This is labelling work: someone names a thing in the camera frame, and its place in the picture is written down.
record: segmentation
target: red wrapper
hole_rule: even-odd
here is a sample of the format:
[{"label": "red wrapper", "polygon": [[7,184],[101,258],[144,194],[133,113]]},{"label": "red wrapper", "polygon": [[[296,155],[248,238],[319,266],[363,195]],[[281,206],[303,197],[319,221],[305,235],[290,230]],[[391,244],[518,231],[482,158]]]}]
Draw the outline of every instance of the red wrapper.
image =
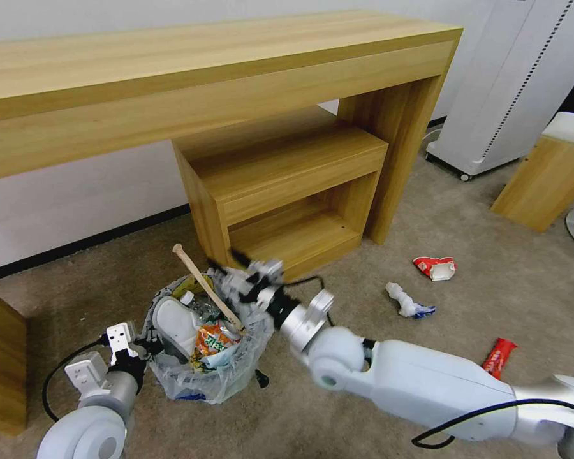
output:
[{"label": "red wrapper", "polygon": [[500,379],[502,376],[502,369],[508,361],[508,357],[513,349],[518,347],[512,341],[505,340],[504,338],[498,338],[495,346],[491,349],[491,352],[487,356],[485,363],[483,363],[483,369],[492,376]]},{"label": "red wrapper", "polygon": [[413,263],[432,281],[448,281],[457,270],[453,257],[417,257]]}]

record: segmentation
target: plastic bag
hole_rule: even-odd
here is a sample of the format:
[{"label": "plastic bag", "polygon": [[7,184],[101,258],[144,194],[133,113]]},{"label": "plastic bag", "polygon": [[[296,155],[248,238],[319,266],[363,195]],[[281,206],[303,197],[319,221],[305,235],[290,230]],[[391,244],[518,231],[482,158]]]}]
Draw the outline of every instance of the plastic bag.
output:
[{"label": "plastic bag", "polygon": [[[212,270],[205,273],[206,276],[214,280]],[[152,331],[153,310],[160,299],[174,295],[175,291],[180,293],[190,290],[195,293],[196,282],[192,283],[192,279],[191,275],[183,276],[155,294],[147,312],[142,336],[148,336]],[[215,288],[215,291],[222,300],[226,301],[220,289]],[[237,303],[233,305],[233,310],[242,321],[247,333],[241,338],[227,365],[220,366],[215,371],[202,373],[195,372],[190,364],[182,364],[179,359],[163,351],[151,358],[149,366],[168,398],[203,400],[208,404],[218,404],[223,403],[249,384],[255,373],[257,362],[274,332],[274,327],[269,316],[252,305]]]}]

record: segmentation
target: wooden stick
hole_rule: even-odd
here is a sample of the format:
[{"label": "wooden stick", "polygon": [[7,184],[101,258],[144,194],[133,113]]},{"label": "wooden stick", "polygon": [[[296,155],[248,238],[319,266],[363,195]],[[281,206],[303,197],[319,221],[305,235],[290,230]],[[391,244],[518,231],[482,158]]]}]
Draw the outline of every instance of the wooden stick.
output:
[{"label": "wooden stick", "polygon": [[209,283],[206,281],[206,279],[204,279],[202,273],[200,273],[198,267],[193,263],[191,258],[189,258],[189,256],[183,250],[183,246],[181,244],[175,244],[175,246],[172,247],[172,251],[176,253],[176,255],[180,258],[180,260],[185,264],[189,272],[193,274],[193,277],[195,277],[196,280],[200,283],[200,285],[202,286],[204,291],[208,294],[210,299],[217,305],[219,309],[221,309],[221,312],[225,315],[227,320],[229,320],[232,323],[232,325],[234,325],[236,329],[238,329],[238,332],[241,335],[244,335],[245,329],[244,326],[242,325],[242,322],[240,322],[240,319],[236,316],[236,314],[232,312],[232,310],[230,310],[230,308],[228,308],[228,306],[223,301],[221,301],[220,297],[218,297],[217,294],[213,292],[212,288],[210,288]]}]

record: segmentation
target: white wall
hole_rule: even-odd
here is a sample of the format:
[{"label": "white wall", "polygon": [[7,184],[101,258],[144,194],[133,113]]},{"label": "white wall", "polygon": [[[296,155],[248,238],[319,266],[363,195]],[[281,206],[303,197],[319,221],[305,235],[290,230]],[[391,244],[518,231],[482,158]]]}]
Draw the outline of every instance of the white wall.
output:
[{"label": "white wall", "polygon": [[[446,115],[494,0],[0,0],[0,40],[353,8],[465,27],[432,118]],[[326,108],[336,107],[335,103]],[[168,142],[0,179],[0,266],[185,204]]]}]

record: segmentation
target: wooden stool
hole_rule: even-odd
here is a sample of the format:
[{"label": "wooden stool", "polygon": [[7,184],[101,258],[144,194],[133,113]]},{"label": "wooden stool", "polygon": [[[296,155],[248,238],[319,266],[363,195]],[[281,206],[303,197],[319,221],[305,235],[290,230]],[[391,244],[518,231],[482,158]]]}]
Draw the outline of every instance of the wooden stool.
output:
[{"label": "wooden stool", "polygon": [[573,200],[574,113],[560,112],[491,210],[542,232]]},{"label": "wooden stool", "polygon": [[293,279],[357,247],[387,144],[314,106],[173,141],[198,239]]}]

